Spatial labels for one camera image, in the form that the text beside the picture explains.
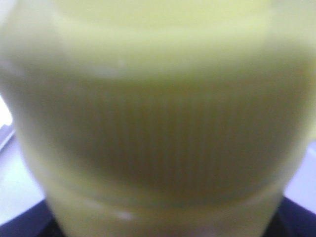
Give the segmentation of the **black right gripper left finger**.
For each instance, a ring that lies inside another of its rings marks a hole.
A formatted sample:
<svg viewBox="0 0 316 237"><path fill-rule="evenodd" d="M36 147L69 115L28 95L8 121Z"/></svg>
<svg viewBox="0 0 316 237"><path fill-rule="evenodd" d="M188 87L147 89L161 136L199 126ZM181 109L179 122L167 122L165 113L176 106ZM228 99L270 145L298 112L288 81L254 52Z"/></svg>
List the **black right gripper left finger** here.
<svg viewBox="0 0 316 237"><path fill-rule="evenodd" d="M2 237L63 237L59 225L43 200L0 226Z"/></svg>

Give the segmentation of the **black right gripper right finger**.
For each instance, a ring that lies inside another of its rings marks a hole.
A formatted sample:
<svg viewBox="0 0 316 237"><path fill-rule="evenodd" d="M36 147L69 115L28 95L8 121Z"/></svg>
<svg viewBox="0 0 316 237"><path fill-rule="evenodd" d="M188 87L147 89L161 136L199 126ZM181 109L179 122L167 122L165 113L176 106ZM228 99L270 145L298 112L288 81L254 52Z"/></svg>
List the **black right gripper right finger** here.
<svg viewBox="0 0 316 237"><path fill-rule="evenodd" d="M284 197L269 223L270 237L315 237L316 215Z"/></svg>

